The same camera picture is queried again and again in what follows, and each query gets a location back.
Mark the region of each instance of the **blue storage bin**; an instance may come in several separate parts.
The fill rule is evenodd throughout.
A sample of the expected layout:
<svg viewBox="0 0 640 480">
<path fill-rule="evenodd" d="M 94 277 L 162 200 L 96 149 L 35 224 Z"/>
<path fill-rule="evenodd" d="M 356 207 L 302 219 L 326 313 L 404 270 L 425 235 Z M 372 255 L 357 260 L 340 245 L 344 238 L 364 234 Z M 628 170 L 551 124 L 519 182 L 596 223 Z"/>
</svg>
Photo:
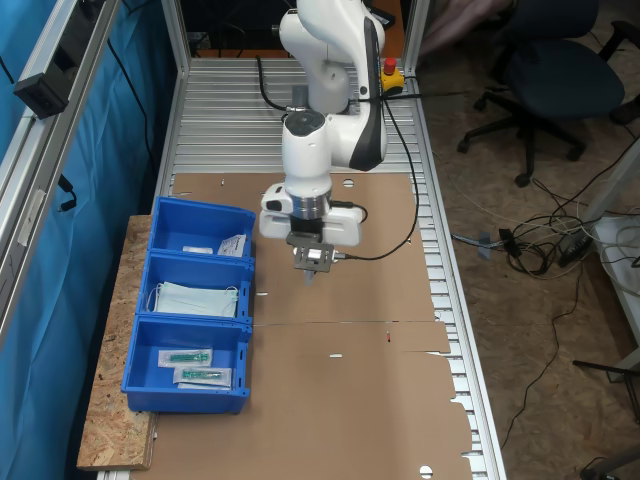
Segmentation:
<svg viewBox="0 0 640 480">
<path fill-rule="evenodd" d="M 209 317 L 204 315 L 189 315 L 189 317 L 224 322 L 233 321 L 250 325 L 249 295 L 252 278 L 253 265 L 251 263 L 205 259 L 191 255 L 148 252 L 144 272 L 142 273 L 136 312 L 165 318 L 184 316 L 184 314 L 156 313 L 152 311 L 155 308 L 154 289 L 158 284 L 164 282 L 175 283 L 183 287 L 210 290 L 225 290 L 229 287 L 235 287 L 238 289 L 235 317 Z"/>
<path fill-rule="evenodd" d="M 184 413 L 239 413 L 249 398 L 246 385 L 247 349 L 251 327 L 202 322 L 189 318 L 160 320 L 136 316 L 122 392 L 135 411 Z M 230 390 L 179 389 L 173 368 L 158 367 L 158 351 L 213 348 L 213 367 L 234 370 Z"/>
<path fill-rule="evenodd" d="M 213 250 L 213 255 L 184 253 L 214 259 L 254 262 L 251 257 L 251 240 L 255 221 L 255 213 L 243 208 L 158 197 L 149 249 L 165 253 L 182 253 L 183 247 L 206 247 Z M 247 236 L 242 257 L 217 255 L 222 241 L 235 235 Z"/>
</svg>

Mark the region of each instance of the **green syringe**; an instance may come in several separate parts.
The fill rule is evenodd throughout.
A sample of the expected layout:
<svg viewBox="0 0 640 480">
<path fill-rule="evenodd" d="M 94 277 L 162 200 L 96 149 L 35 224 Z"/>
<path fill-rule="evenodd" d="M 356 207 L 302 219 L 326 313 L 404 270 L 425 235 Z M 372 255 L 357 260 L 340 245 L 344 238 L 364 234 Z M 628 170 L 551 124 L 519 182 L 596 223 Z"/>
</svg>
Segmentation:
<svg viewBox="0 0 640 480">
<path fill-rule="evenodd" d="M 207 352 L 198 352 L 198 353 L 175 353 L 169 356 L 170 362 L 199 362 L 204 363 L 209 360 L 209 354 Z"/>
<path fill-rule="evenodd" d="M 220 380 L 222 378 L 222 372 L 201 372 L 198 370 L 183 370 L 182 378 L 200 379 L 200 380 Z"/>
</svg>

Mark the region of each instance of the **chair wheel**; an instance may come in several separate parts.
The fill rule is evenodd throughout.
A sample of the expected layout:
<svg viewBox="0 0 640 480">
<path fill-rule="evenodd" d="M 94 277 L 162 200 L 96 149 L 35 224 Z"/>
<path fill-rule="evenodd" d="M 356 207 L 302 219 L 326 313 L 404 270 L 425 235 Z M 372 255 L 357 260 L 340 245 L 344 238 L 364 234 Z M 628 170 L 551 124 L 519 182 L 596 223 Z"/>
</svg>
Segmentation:
<svg viewBox="0 0 640 480">
<path fill-rule="evenodd" d="M 516 177 L 515 181 L 516 185 L 518 185 L 518 188 L 524 188 L 531 182 L 531 177 L 529 177 L 529 175 L 527 175 L 526 173 L 521 173 Z"/>
<path fill-rule="evenodd" d="M 467 153 L 469 151 L 469 140 L 463 138 L 458 144 L 458 152 Z"/>
<path fill-rule="evenodd" d="M 569 150 L 569 153 L 567 153 L 567 158 L 572 162 L 577 162 L 578 160 L 580 160 L 580 157 L 583 153 L 583 147 L 573 147 L 571 150 Z"/>
<path fill-rule="evenodd" d="M 487 101 L 484 98 L 481 98 L 473 104 L 473 108 L 475 108 L 479 112 L 482 112 L 485 108 L 487 108 Z"/>
</svg>

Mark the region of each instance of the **blue curtain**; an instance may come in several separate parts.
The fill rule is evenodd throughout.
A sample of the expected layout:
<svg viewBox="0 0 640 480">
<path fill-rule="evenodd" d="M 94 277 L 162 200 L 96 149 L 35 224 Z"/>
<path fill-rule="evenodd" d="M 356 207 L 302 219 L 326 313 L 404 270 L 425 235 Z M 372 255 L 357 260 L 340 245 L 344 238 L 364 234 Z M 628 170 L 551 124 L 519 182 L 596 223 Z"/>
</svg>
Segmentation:
<svg viewBox="0 0 640 480">
<path fill-rule="evenodd" d="M 0 56 L 18 81 L 56 0 L 0 1 Z M 24 103 L 13 94 L 13 85 L 0 71 L 0 162 L 24 112 Z"/>
<path fill-rule="evenodd" d="M 7 3 L 15 3 L 13 8 L 22 12 L 31 8 L 27 4 L 53 1 L 0 3 L 0 11 L 11 10 Z M 137 5 L 135 0 L 129 3 Z M 7 15 L 4 12 L 3 21 L 15 25 L 13 36 L 19 37 L 22 17 Z M 166 127 L 154 128 L 154 119 L 168 110 L 175 84 L 160 2 L 132 15 L 120 8 L 111 41 L 147 112 L 153 144 L 154 131 L 164 135 Z M 21 58 L 26 61 L 29 48 L 24 50 Z M 11 60 L 8 66 L 21 70 L 19 65 Z M 0 110 L 6 116 L 4 100 Z M 16 124 L 12 102 L 9 116 L 2 120 L 7 131 Z M 0 135 L 2 152 L 4 138 Z M 111 288 L 109 273 L 119 259 L 129 216 L 137 213 L 148 161 L 144 119 L 113 55 L 105 49 L 64 169 L 78 206 L 57 212 L 57 206 L 70 199 L 57 189 L 0 351 L 1 480 L 64 478 L 101 297 Z"/>
</svg>

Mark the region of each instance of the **brown cardboard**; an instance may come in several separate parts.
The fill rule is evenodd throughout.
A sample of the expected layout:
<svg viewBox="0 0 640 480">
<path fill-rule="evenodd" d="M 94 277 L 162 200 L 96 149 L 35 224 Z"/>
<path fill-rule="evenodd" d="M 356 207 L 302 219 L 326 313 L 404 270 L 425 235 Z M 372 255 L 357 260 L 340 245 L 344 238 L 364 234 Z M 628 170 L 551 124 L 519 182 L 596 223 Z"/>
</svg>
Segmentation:
<svg viewBox="0 0 640 480">
<path fill-rule="evenodd" d="M 179 174 L 173 194 L 179 198 L 235 205 L 260 214 L 262 193 L 281 174 Z M 354 186 L 347 188 L 344 180 Z M 402 174 L 334 174 L 333 199 L 364 205 L 358 247 L 339 251 L 359 256 L 388 252 L 406 238 L 415 215 L 409 179 Z M 411 243 L 378 261 L 340 261 L 328 274 L 317 274 L 311 287 L 293 268 L 291 246 L 254 230 L 256 292 L 254 322 L 284 324 L 356 321 L 434 321 L 431 292 L 419 229 Z"/>
<path fill-rule="evenodd" d="M 428 465 L 470 480 L 448 362 L 424 353 L 441 342 L 439 322 L 256 327 L 245 409 L 160 415 L 151 469 L 131 478 L 420 480 Z"/>
</svg>

